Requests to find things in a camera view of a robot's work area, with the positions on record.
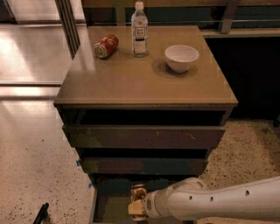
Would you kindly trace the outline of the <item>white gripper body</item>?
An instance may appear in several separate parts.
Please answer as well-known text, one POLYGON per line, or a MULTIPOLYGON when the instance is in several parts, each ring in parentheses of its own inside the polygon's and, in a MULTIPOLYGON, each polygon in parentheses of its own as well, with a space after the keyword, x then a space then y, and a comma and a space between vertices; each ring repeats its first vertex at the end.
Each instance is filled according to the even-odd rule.
POLYGON ((146 214, 152 219, 165 218, 170 216, 167 205, 166 190, 149 192, 143 201, 146 214))

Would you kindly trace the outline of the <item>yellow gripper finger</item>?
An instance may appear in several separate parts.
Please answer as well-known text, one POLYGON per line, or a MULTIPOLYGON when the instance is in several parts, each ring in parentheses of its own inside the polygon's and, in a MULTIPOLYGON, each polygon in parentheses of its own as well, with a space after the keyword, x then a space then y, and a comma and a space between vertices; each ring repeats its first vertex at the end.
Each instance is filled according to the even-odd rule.
POLYGON ((128 213, 130 215, 146 215, 144 203, 138 199, 128 205, 128 213))

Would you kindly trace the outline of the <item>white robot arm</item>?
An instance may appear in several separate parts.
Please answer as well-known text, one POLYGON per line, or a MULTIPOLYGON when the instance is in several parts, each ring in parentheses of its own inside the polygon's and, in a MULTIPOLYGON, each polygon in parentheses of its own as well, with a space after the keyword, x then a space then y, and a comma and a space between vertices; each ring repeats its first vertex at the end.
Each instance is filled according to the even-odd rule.
POLYGON ((128 214, 136 220, 174 217, 196 221, 221 217, 257 221, 280 219, 280 177, 209 189, 198 178, 186 178, 168 187, 146 192, 131 190, 128 214))

